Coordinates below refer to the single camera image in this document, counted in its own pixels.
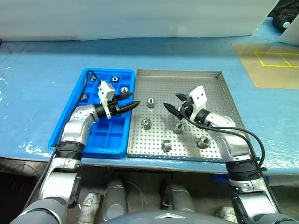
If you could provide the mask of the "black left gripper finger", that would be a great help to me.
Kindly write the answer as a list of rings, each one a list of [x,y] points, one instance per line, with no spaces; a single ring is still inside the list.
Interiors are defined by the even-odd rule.
[[[123,114],[135,109],[140,104],[140,101],[133,101],[129,104],[119,107],[118,114]]]
[[[128,99],[131,96],[133,96],[132,92],[124,92],[124,93],[120,93],[120,94],[116,95],[116,99],[117,99],[117,101],[122,101],[122,100]]]

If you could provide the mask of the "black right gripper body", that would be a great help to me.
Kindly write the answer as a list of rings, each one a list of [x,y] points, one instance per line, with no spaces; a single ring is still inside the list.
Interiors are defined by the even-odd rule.
[[[180,112],[184,110],[185,115],[187,118],[190,118],[193,113],[193,99],[192,97],[187,97],[187,100],[183,102],[182,108],[180,109]]]

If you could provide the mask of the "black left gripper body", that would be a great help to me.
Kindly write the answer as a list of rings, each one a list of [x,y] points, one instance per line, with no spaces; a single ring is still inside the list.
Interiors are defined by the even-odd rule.
[[[112,100],[109,100],[107,102],[107,106],[111,116],[120,116],[123,113],[122,108],[118,106],[119,101],[121,101],[121,97],[114,96]]]

